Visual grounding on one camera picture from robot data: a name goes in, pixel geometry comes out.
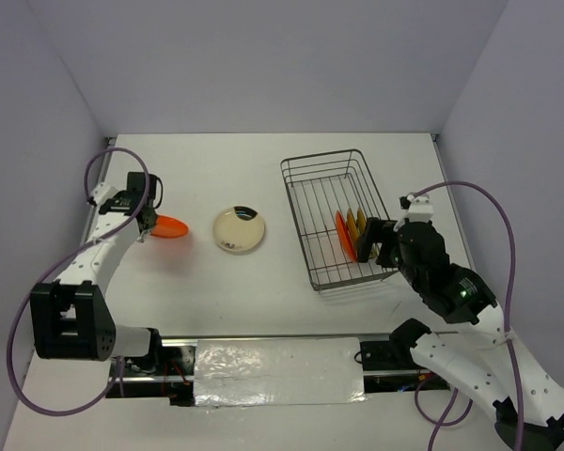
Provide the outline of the orange plate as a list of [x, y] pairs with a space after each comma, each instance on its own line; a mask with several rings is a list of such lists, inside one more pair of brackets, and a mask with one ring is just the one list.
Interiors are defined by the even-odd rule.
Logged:
[[335, 215], [335, 224], [340, 245], [350, 261], [356, 262], [357, 256], [353, 248], [353, 241], [349, 234], [344, 216], [338, 210]]
[[189, 227], [182, 221], [159, 215], [156, 225], [151, 231], [151, 235], [161, 239], [177, 239], [186, 236], [189, 233]]

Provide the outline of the orange plate front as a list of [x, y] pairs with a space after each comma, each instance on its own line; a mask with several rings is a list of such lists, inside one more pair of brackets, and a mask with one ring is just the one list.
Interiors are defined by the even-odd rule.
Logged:
[[182, 221], [159, 215], [156, 225], [151, 231], [151, 235], [161, 239], [177, 239], [186, 236], [189, 233], [189, 227]]

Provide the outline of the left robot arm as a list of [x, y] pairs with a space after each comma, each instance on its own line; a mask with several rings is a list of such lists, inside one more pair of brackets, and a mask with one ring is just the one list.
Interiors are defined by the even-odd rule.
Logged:
[[98, 212], [87, 249], [54, 282], [38, 283], [30, 294], [39, 357], [100, 362], [125, 357], [147, 375], [163, 368], [165, 350], [159, 332], [117, 325], [105, 300], [127, 251], [156, 226], [162, 189], [157, 176], [130, 172], [121, 191], [103, 183], [93, 190]]

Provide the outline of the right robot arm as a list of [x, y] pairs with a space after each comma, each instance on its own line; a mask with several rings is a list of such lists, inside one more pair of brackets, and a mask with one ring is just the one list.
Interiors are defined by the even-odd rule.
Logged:
[[431, 223], [369, 218], [357, 256], [379, 245], [377, 263], [396, 268], [433, 313], [454, 327], [486, 366], [450, 349], [417, 319], [390, 335], [390, 357], [437, 374], [468, 396], [494, 421], [512, 450], [556, 450], [564, 442], [564, 388], [541, 367], [523, 342], [509, 334], [505, 315], [484, 280], [451, 262], [445, 241]]

